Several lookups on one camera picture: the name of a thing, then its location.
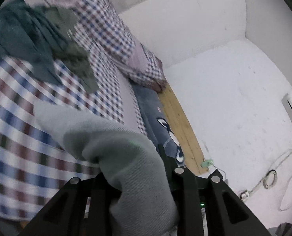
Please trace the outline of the dark blue garment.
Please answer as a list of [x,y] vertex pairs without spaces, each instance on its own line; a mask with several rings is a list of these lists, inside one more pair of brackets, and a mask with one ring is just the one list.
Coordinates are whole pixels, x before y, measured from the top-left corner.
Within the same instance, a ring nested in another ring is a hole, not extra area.
[[14,0],[0,8],[0,57],[27,61],[36,79],[55,85],[54,53],[67,48],[67,40],[45,16],[43,7],[32,8]]

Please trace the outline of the wooden bed headboard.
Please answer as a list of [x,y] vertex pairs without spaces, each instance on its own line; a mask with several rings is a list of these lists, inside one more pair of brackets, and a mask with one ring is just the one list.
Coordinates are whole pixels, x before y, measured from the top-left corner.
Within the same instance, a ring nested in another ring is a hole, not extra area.
[[197,176],[209,172],[208,168],[201,166],[201,163],[205,161],[201,147],[170,85],[167,84],[158,97],[171,129],[180,142],[188,169]]

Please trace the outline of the checkered quilt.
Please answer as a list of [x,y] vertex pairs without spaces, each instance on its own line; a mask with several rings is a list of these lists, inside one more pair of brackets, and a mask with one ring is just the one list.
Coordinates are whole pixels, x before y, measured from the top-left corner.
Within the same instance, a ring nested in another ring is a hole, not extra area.
[[165,89],[167,81],[162,62],[131,33],[110,0],[25,0],[25,2],[30,6],[61,5],[73,9],[89,37],[101,45],[125,76],[158,93]]

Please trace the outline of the checkered bed sheet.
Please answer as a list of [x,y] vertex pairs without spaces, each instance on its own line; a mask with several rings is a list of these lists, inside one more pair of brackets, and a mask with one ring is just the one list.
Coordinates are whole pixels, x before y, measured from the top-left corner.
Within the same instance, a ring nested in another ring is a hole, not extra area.
[[114,120],[145,133],[131,83],[111,63],[94,67],[99,89],[88,94],[76,75],[55,62],[60,86],[36,80],[32,66],[0,58],[0,217],[31,220],[72,177],[93,177],[97,167],[73,158],[43,131],[34,103],[43,100]]

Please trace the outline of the blue cartoon pillow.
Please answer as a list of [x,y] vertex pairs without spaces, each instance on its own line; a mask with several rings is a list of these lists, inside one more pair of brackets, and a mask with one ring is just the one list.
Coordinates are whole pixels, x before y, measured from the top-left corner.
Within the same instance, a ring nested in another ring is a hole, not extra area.
[[163,145],[166,155],[174,158],[178,167],[185,166],[180,142],[164,114],[157,93],[135,83],[132,86],[149,139],[156,147]]

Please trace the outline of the green plug adapter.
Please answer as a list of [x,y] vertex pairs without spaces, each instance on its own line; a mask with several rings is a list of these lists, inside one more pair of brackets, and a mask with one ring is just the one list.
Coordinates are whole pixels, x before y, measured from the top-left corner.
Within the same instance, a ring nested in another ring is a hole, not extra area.
[[213,166],[213,165],[214,165],[213,159],[203,160],[200,164],[201,168],[207,168],[207,167]]

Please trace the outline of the light blue garment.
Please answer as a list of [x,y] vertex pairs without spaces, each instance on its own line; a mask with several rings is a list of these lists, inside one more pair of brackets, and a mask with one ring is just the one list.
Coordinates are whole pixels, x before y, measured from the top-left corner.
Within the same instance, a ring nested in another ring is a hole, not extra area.
[[177,221],[164,163],[143,134],[90,112],[36,101],[39,126],[76,159],[97,163],[121,192],[110,207],[115,235],[164,235]]

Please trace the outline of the olive green garment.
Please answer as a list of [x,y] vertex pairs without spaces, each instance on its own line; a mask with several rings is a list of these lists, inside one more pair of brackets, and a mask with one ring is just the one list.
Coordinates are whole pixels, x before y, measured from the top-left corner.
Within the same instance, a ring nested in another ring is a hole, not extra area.
[[64,43],[52,49],[54,58],[61,60],[79,78],[87,93],[97,92],[99,87],[88,60],[88,53],[74,40],[78,20],[75,13],[70,9],[57,6],[38,5],[34,9],[43,14],[54,29],[63,36]]

